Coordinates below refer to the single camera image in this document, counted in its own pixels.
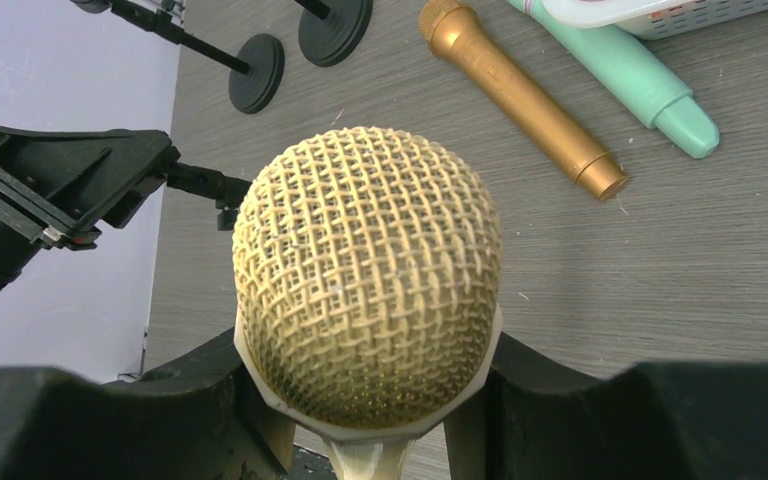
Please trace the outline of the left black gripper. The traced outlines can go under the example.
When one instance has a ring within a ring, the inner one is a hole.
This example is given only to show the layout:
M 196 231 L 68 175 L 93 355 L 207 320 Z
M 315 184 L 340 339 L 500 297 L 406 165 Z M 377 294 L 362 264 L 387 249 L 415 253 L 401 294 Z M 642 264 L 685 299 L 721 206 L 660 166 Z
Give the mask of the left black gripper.
M 128 225 L 179 157 L 160 130 L 0 126 L 0 292 L 41 250 L 92 250 L 100 223 Z

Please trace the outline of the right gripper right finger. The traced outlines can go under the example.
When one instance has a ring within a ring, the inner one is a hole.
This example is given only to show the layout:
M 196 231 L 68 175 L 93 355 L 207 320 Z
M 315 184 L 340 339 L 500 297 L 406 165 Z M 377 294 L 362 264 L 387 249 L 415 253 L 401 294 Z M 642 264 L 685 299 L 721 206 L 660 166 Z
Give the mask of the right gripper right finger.
M 768 362 L 647 361 L 604 380 L 502 335 L 444 428 L 454 479 L 768 479 Z

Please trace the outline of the beige microphone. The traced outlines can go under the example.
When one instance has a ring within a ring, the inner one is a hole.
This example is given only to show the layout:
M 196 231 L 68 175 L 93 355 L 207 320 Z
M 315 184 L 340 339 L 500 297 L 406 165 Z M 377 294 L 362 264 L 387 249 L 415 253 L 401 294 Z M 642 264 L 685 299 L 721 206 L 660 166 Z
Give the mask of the beige microphone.
M 476 394 L 501 335 L 502 234 L 479 174 L 402 130 L 330 130 L 254 179 L 232 236 L 234 343 L 340 479 L 398 479 Z

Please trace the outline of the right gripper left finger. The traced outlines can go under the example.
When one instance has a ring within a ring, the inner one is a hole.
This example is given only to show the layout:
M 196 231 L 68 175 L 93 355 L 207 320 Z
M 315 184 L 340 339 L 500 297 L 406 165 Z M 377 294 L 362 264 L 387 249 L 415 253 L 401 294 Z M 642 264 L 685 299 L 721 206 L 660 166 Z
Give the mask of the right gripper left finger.
M 0 367 L 0 479 L 279 479 L 292 438 L 226 331 L 133 382 Z

